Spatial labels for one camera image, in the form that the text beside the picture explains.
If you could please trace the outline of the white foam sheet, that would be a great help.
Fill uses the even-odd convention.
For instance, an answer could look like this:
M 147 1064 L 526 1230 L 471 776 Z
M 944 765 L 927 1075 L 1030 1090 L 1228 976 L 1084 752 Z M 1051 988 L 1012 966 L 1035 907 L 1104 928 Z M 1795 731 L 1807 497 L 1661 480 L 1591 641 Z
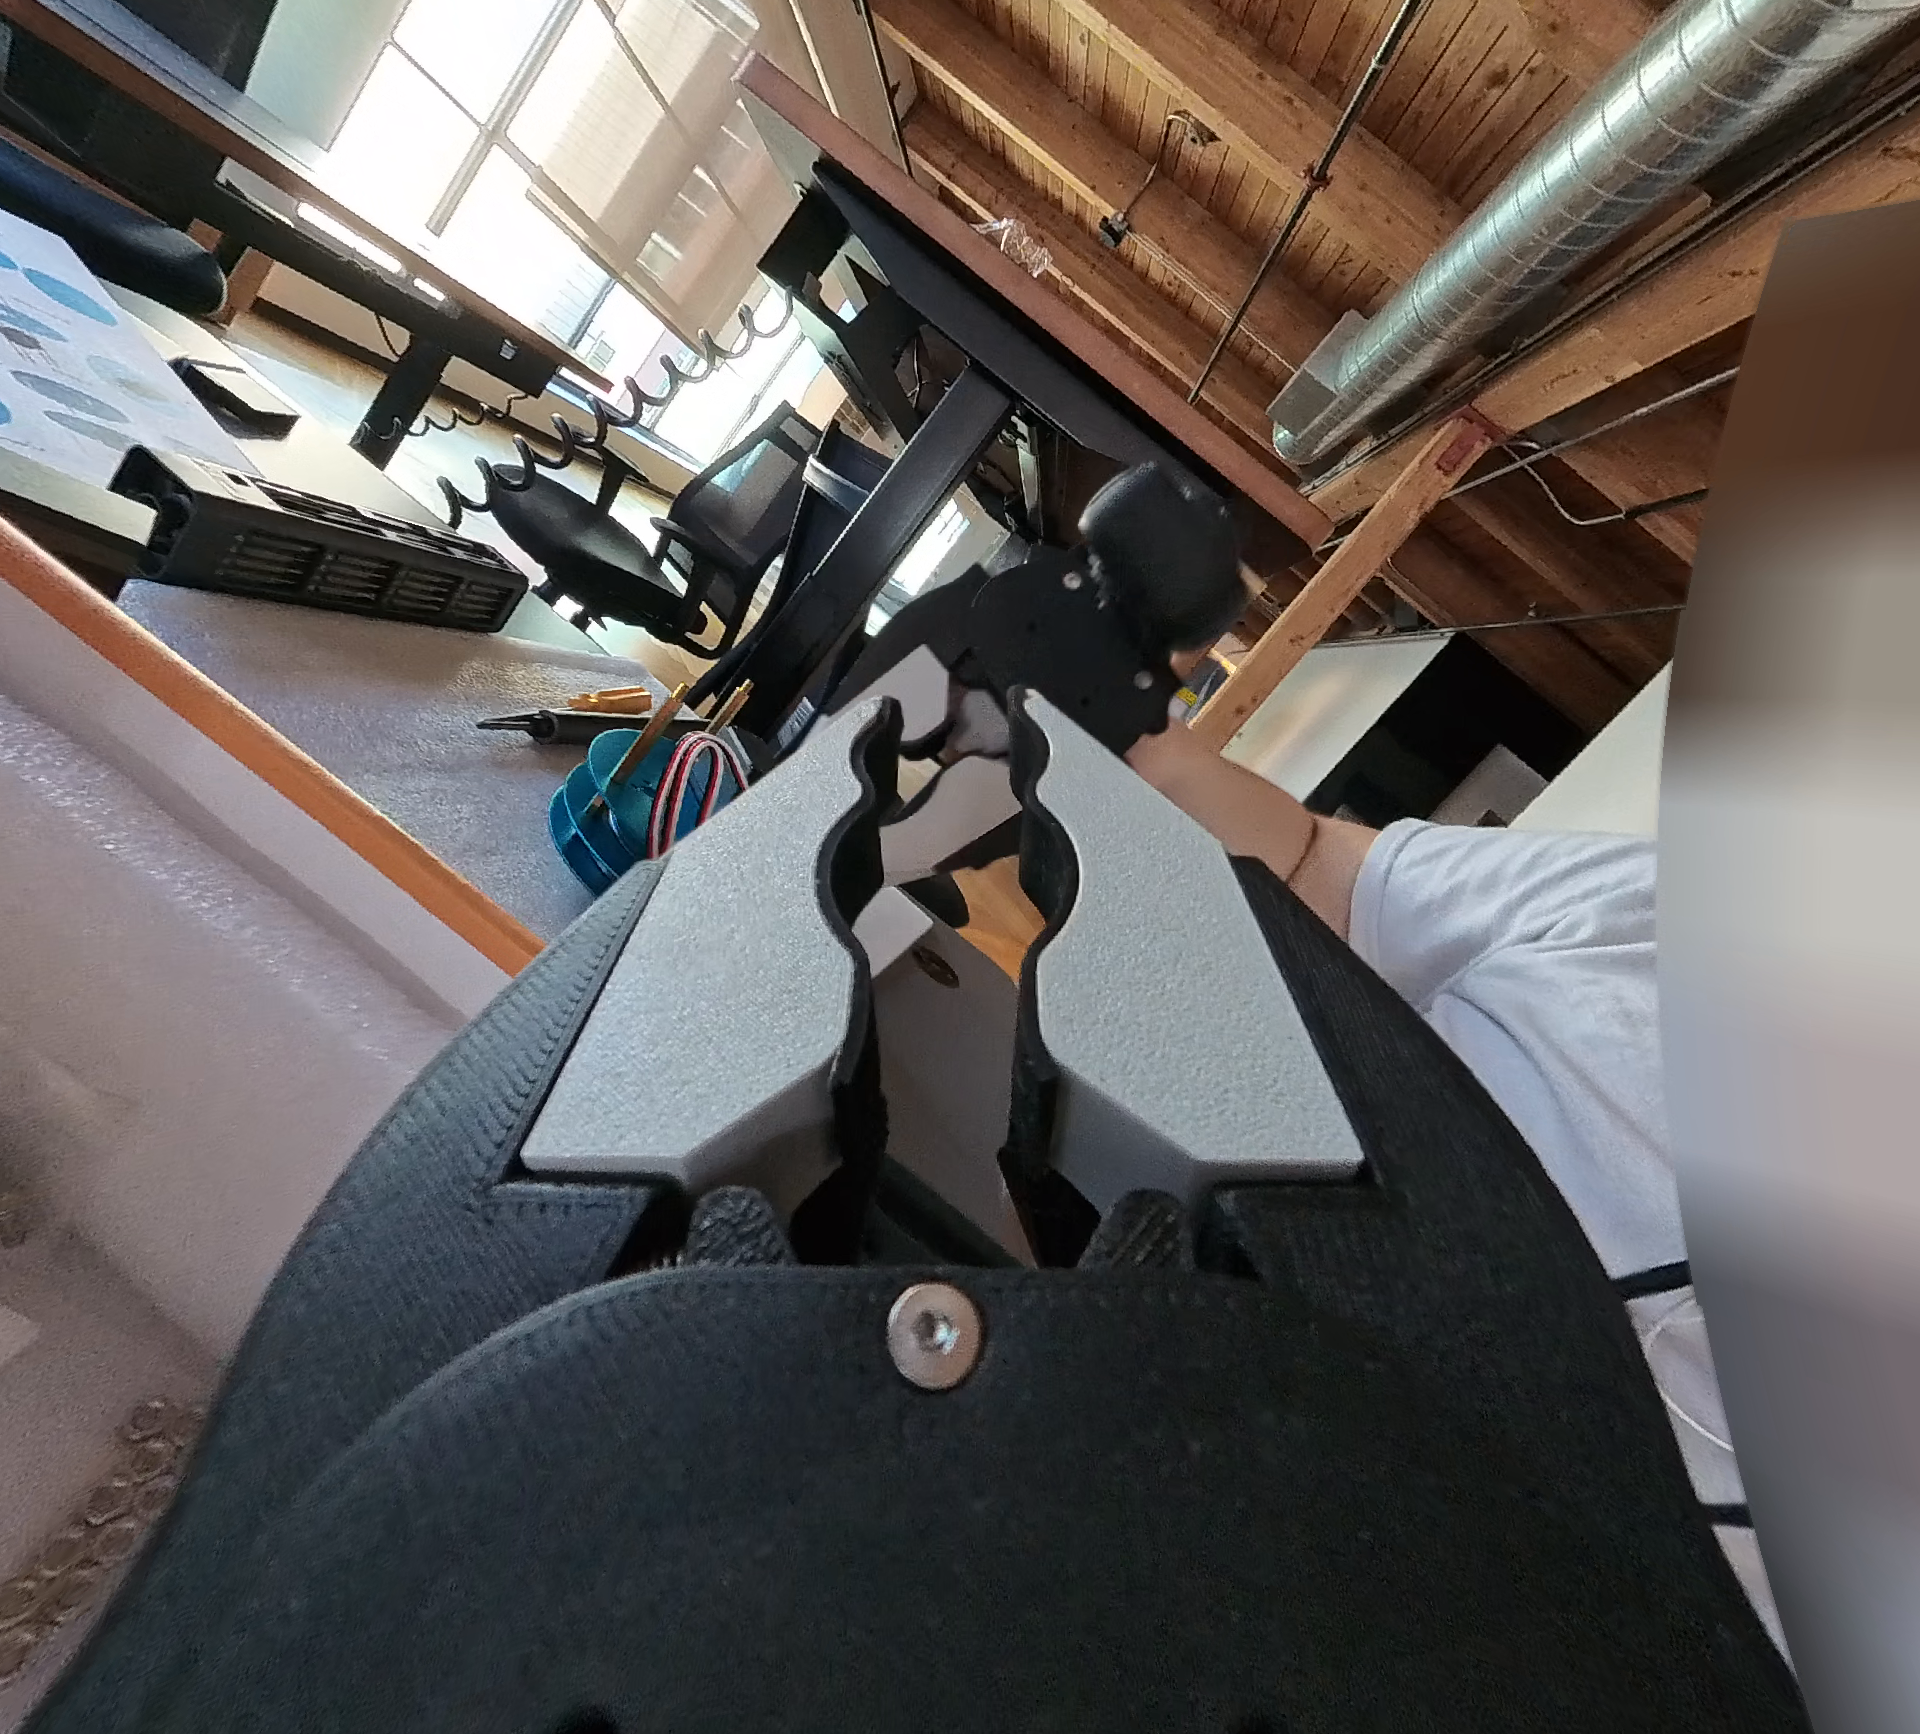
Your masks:
M 537 939 L 584 912 L 548 836 L 582 752 L 480 722 L 637 684 L 635 659 L 156 582 L 119 606 Z

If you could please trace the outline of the blue office chair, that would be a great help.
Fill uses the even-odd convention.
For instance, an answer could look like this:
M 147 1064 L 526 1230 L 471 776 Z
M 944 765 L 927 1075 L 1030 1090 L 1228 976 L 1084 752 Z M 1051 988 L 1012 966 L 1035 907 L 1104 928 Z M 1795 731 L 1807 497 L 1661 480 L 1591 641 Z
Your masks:
M 13 139 L 2 139 L 2 211 L 65 242 L 99 282 L 194 319 L 224 308 L 229 282 L 209 248 Z

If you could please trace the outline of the instruction manual with blue pictures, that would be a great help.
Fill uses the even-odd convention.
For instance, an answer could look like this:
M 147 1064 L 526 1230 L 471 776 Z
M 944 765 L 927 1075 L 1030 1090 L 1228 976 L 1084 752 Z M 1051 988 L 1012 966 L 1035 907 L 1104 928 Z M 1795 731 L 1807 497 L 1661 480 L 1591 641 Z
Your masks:
M 130 447 L 256 477 L 65 242 L 2 213 L 2 447 L 109 488 Z

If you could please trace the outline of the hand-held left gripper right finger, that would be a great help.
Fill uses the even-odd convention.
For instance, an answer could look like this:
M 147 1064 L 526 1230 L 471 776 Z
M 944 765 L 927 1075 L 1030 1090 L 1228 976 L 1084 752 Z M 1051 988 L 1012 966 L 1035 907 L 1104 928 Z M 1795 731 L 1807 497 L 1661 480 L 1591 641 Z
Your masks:
M 1361 1146 L 1234 857 L 1041 693 L 1012 693 L 1009 725 L 1041 935 L 1000 1167 L 1035 1261 L 1076 1261 L 1127 1191 L 1353 1183 Z

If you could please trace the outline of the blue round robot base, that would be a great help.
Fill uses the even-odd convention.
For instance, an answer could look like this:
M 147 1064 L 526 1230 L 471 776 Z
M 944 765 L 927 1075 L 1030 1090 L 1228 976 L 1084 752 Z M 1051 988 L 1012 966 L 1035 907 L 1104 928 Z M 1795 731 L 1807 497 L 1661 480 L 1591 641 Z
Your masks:
M 659 857 L 725 809 L 755 776 L 751 754 L 737 729 L 708 735 L 698 722 L 671 722 L 611 796 L 607 815 L 582 816 L 603 772 L 637 731 L 587 741 L 564 785 L 548 800 L 548 836 L 565 869 L 601 894 L 637 860 Z

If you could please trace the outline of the black mesh office chair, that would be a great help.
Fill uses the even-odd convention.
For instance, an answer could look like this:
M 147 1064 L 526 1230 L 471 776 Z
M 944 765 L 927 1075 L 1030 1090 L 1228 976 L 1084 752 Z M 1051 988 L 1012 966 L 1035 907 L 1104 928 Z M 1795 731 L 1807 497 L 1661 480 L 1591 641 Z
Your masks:
M 580 622 L 628 622 L 717 659 L 766 570 L 795 544 L 802 510 L 853 514 L 884 473 L 870 447 L 780 405 L 676 490 L 647 543 L 611 514 L 628 477 L 614 455 L 584 497 L 518 447 L 518 461 L 491 471 L 491 521 L 542 567 L 542 599 L 576 600 Z

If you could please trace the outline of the metal ceiling pipe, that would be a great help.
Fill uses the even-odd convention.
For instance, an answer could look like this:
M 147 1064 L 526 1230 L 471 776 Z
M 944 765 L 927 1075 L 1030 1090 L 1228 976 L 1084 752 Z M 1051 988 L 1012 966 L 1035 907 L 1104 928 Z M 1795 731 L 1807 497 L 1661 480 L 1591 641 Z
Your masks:
M 1251 308 L 1251 297 L 1258 294 L 1262 282 L 1271 275 L 1271 268 L 1276 265 L 1276 259 L 1284 256 L 1284 249 L 1290 248 L 1297 230 L 1301 224 L 1311 201 L 1329 190 L 1332 185 L 1332 169 L 1347 145 L 1347 139 L 1353 139 L 1356 124 L 1364 115 L 1364 106 L 1372 102 L 1375 90 L 1382 89 L 1400 45 L 1405 40 L 1405 34 L 1412 31 L 1412 26 L 1422 20 L 1422 10 L 1427 6 L 1427 0 L 1400 0 L 1396 11 L 1389 16 L 1389 26 L 1385 29 L 1382 40 L 1372 50 L 1369 66 L 1361 68 L 1353 94 L 1347 98 L 1325 148 L 1317 150 L 1317 157 L 1305 165 L 1301 171 L 1301 185 L 1284 216 L 1284 223 L 1276 224 L 1276 231 L 1271 236 L 1264 255 L 1258 256 L 1258 265 L 1251 268 L 1246 288 L 1237 297 L 1237 308 L 1228 314 L 1225 324 L 1218 328 L 1218 337 L 1209 348 L 1205 364 L 1198 366 L 1186 401 L 1195 405 L 1201 399 L 1205 381 L 1213 379 L 1218 361 L 1225 358 L 1225 350 L 1234 343 L 1234 336 L 1242 324 L 1246 310 Z

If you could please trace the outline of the silver ventilation duct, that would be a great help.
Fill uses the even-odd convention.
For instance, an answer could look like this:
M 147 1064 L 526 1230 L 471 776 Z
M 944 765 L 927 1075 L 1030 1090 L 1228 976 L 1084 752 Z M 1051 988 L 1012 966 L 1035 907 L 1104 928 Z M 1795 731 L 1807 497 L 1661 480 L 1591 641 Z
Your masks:
M 1483 348 L 1669 193 L 1873 61 L 1914 16 L 1917 0 L 1674 0 L 1340 343 L 1325 399 L 1288 385 L 1273 452 L 1316 473 L 1338 441 Z

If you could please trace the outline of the wooden support post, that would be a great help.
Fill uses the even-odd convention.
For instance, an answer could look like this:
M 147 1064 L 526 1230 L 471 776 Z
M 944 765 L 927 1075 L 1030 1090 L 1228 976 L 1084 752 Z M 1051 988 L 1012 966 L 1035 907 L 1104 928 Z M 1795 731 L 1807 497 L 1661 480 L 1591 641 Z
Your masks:
M 1214 752 L 1228 749 L 1276 683 L 1329 635 L 1364 582 L 1410 543 L 1455 477 L 1501 438 L 1503 431 L 1479 410 L 1446 417 L 1246 650 L 1232 683 L 1198 707 L 1189 719 L 1193 738 Z

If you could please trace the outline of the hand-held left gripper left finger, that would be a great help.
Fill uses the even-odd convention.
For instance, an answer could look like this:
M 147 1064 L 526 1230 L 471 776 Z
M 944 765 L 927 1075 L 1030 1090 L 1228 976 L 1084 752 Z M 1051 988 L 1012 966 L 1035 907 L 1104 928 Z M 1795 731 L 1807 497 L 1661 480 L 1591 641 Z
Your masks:
M 816 1190 L 862 1215 L 887 1152 L 870 960 L 898 701 L 865 695 L 641 869 L 633 930 L 542 1100 L 518 1160 L 552 1178 Z

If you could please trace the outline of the wooden top standing desk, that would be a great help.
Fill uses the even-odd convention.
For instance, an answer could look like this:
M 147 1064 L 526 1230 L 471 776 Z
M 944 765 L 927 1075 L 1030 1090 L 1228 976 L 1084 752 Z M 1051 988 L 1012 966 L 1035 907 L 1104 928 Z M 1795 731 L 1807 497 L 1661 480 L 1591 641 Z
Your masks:
M 382 230 L 333 181 L 319 148 L 114 0 L 2 0 L 2 20 L 211 150 L 218 181 L 196 220 L 230 248 L 294 265 L 406 333 L 351 438 L 369 463 L 389 465 L 452 361 L 533 401 L 556 374 L 601 390 L 576 355 L 471 291 L 422 242 Z
M 1145 471 L 1120 488 L 1120 552 L 1143 564 L 1170 649 L 1232 632 L 1258 592 L 1239 533 L 1268 523 L 1284 561 L 1325 533 L 1282 477 L 1145 379 L 927 189 L 834 120 L 780 66 L 748 57 L 737 90 L 797 201 L 761 271 L 888 434 L 887 473 L 813 567 L 787 561 L 780 606 L 751 632 L 742 722 L 793 741 L 898 561 L 975 473 L 1013 443 Z

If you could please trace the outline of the plastic bag of screws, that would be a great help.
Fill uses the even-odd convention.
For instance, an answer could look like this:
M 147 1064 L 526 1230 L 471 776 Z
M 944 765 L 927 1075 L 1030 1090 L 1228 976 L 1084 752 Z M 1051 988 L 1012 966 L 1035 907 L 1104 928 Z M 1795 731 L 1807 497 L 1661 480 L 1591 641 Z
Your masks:
M 71 1513 L 2 1566 L 2 1684 L 90 1611 L 171 1506 L 206 1402 L 154 1396 L 125 1414 L 114 1452 Z

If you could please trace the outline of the small black box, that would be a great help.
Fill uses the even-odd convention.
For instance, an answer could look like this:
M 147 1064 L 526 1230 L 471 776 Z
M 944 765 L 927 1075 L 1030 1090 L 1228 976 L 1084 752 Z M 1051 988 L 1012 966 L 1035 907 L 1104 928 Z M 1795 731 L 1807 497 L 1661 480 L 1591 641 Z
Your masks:
M 280 441 L 300 425 L 300 408 L 237 361 L 175 355 L 168 370 L 237 438 Z

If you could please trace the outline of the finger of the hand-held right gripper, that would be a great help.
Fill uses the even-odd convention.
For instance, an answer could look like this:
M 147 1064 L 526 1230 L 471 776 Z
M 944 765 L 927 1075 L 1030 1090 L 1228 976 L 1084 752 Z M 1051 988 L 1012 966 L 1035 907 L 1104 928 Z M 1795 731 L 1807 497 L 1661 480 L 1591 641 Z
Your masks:
M 953 768 L 957 760 L 1009 760 L 1009 718 L 993 688 L 944 688 L 939 718 L 902 719 L 902 760 Z

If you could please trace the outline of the person's right forearm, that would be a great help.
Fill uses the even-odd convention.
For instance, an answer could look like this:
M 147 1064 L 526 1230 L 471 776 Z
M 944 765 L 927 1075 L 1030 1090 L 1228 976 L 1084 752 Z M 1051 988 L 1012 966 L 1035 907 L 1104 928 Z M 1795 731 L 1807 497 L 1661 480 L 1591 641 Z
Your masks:
M 1322 924 L 1351 939 L 1356 881 L 1379 829 L 1311 815 L 1290 791 L 1221 759 L 1179 722 L 1143 735 L 1125 760 L 1213 834 L 1228 856 L 1258 860 Z

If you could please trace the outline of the large glass window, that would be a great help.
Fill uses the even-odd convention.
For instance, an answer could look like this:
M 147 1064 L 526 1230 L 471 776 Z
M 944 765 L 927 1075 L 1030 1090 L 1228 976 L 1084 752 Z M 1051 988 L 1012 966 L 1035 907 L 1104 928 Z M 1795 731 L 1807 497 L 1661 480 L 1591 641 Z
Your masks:
M 758 256 L 790 213 L 737 90 L 812 81 L 793 0 L 277 0 L 249 94 L 382 231 L 552 336 L 657 379 L 700 336 L 780 324 Z

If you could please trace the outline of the black screwdriver bit case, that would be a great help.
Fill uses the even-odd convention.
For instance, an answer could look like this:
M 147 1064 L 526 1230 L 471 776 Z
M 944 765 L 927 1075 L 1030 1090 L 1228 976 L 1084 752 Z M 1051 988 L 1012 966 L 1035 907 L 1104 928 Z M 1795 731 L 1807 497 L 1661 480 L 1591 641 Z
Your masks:
M 494 635 L 529 582 L 502 555 L 206 461 L 130 447 L 109 490 L 154 510 L 156 586 Z

